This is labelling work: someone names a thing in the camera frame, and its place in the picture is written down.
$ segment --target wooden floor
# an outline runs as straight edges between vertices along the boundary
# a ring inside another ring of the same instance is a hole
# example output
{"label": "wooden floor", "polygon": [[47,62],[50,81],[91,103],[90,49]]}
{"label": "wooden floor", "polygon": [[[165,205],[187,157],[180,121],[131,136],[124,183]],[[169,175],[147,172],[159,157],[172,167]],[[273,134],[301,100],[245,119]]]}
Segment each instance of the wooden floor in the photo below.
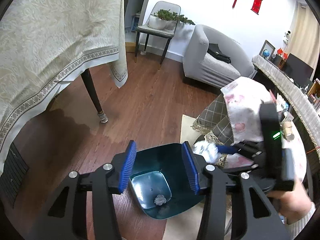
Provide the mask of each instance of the wooden floor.
{"label": "wooden floor", "polygon": [[[182,64],[160,57],[127,53],[128,80],[118,89],[102,65],[91,69],[102,108],[109,121],[99,123],[95,108],[78,77],[60,93],[51,110],[30,120],[15,145],[30,167],[14,209],[6,214],[26,238],[41,205],[71,171],[94,171],[123,152],[130,139],[138,150],[180,141],[181,116],[197,117],[216,97],[212,91],[182,82]],[[161,240],[165,220],[145,215],[126,190],[114,195],[121,235],[127,240]],[[91,196],[88,197],[88,239],[94,239]]]}

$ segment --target human hand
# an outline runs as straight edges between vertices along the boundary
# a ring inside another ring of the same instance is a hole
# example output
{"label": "human hand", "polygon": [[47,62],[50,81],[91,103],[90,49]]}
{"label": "human hand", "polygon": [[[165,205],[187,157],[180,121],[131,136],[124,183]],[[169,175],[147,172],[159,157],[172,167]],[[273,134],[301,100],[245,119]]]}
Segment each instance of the human hand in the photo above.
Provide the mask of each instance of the human hand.
{"label": "human hand", "polygon": [[280,200],[280,213],[287,218],[288,225],[299,221],[308,214],[312,207],[312,201],[297,178],[293,191],[271,191],[268,193],[268,197]]}

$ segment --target curtain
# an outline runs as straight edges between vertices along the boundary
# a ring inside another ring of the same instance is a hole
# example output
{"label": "curtain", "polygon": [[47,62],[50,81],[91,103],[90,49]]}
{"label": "curtain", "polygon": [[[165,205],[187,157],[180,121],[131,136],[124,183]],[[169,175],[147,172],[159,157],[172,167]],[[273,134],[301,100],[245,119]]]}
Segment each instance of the curtain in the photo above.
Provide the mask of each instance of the curtain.
{"label": "curtain", "polygon": [[292,53],[316,71],[320,52],[320,26],[309,6],[297,3],[291,28],[290,41],[285,53]]}

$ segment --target metal bolt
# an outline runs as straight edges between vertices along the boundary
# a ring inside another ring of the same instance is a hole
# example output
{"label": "metal bolt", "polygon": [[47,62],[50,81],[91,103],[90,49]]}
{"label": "metal bolt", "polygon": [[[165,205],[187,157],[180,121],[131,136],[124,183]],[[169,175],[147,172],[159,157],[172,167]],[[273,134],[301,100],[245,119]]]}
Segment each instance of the metal bolt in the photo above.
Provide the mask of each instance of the metal bolt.
{"label": "metal bolt", "polygon": [[78,176],[78,172],[76,172],[76,171],[72,171],[69,173],[70,178],[75,178],[76,176]]}
{"label": "metal bolt", "polygon": [[213,165],[207,165],[205,168],[207,169],[207,171],[214,171],[215,170],[215,166],[213,166]]}
{"label": "metal bolt", "polygon": [[241,173],[241,178],[243,179],[248,179],[249,178],[249,174],[246,172]]}
{"label": "metal bolt", "polygon": [[106,171],[110,171],[112,169],[112,164],[106,163],[105,165],[103,165],[103,169]]}

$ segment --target white tablecloth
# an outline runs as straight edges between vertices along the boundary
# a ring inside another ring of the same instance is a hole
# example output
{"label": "white tablecloth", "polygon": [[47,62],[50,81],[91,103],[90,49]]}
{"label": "white tablecloth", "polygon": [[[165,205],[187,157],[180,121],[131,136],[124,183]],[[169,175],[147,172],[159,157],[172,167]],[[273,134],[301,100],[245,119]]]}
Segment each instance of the white tablecloth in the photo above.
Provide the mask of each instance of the white tablecloth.
{"label": "white tablecloth", "polygon": [[[221,88],[221,92],[226,102],[234,142],[263,141],[259,110],[262,102],[271,101],[267,89],[250,78],[239,77]],[[290,142],[281,136],[282,148],[291,150],[295,174],[302,181],[306,174],[307,157],[300,134],[293,122],[292,132],[294,139]]]}
{"label": "white tablecloth", "polygon": [[0,174],[23,125],[85,69],[127,80],[124,0],[14,0],[0,22]]}
{"label": "white tablecloth", "polygon": [[[303,126],[306,128],[314,146],[320,146],[320,117],[301,90],[295,86],[277,67],[266,61],[260,55],[254,56],[252,63],[259,68],[283,93],[285,98],[294,108],[303,123]],[[320,159],[320,149],[317,149],[316,151]]]}

